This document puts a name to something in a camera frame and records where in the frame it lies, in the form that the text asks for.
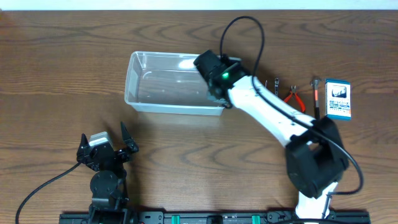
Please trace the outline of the blue white screwdriver box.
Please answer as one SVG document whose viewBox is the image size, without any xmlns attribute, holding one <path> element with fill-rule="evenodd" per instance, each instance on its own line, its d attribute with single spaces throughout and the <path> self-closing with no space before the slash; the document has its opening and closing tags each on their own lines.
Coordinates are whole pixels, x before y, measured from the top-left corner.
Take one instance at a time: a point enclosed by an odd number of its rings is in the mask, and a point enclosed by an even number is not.
<svg viewBox="0 0 398 224">
<path fill-rule="evenodd" d="M 330 119 L 351 120 L 351 85 L 346 80 L 325 80 L 325 116 Z"/>
</svg>

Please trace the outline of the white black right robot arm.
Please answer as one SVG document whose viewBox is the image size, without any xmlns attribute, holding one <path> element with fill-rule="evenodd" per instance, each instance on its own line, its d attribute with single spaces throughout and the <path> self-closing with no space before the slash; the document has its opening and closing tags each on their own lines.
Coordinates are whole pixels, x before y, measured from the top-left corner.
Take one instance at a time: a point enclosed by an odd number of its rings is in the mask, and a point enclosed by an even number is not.
<svg viewBox="0 0 398 224">
<path fill-rule="evenodd" d="M 336 124 L 289 106 L 237 60 L 207 50 L 193 64 L 210 95 L 252 116 L 284 147 L 287 175 L 299 191 L 296 216 L 326 218 L 331 194 L 349 166 Z"/>
</svg>

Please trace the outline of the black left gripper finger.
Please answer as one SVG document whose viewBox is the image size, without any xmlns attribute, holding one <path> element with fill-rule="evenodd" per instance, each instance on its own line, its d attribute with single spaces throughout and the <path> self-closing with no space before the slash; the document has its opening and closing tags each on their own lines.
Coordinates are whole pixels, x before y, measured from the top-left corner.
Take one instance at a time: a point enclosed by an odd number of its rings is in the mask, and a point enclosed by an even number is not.
<svg viewBox="0 0 398 224">
<path fill-rule="evenodd" d="M 126 125 L 121 121 L 121 134 L 124 144 L 126 145 L 126 149 L 130 153 L 136 153 L 139 151 L 139 146 L 136 144 L 135 140 L 129 134 Z"/>
<path fill-rule="evenodd" d="M 77 155 L 84 156 L 87 150 L 90 148 L 86 135 L 81 135 L 80 145 L 78 146 Z"/>
</svg>

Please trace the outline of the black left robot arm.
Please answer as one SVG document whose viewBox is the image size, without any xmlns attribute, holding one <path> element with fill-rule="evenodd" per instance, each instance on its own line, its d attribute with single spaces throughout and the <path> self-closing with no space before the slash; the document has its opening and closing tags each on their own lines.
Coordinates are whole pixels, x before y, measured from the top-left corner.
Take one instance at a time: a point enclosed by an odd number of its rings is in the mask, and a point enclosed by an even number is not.
<svg viewBox="0 0 398 224">
<path fill-rule="evenodd" d="M 81 135 L 76 160 L 95 171 L 90 181 L 92 192 L 89 215 L 85 223 L 137 223 L 137 215 L 127 208 L 127 171 L 124 164 L 139 151 L 138 145 L 121 123 L 122 140 L 125 146 L 115 150 L 108 133 L 102 132 L 87 139 Z"/>
</svg>

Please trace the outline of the clear plastic container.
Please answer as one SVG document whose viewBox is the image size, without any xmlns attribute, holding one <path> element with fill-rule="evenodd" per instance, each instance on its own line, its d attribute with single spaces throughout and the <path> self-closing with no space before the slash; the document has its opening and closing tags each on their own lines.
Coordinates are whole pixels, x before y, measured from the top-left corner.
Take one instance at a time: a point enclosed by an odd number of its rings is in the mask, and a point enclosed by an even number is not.
<svg viewBox="0 0 398 224">
<path fill-rule="evenodd" d="M 197 54 L 135 51 L 127 68 L 124 101 L 138 112 L 219 116 L 193 62 Z"/>
</svg>

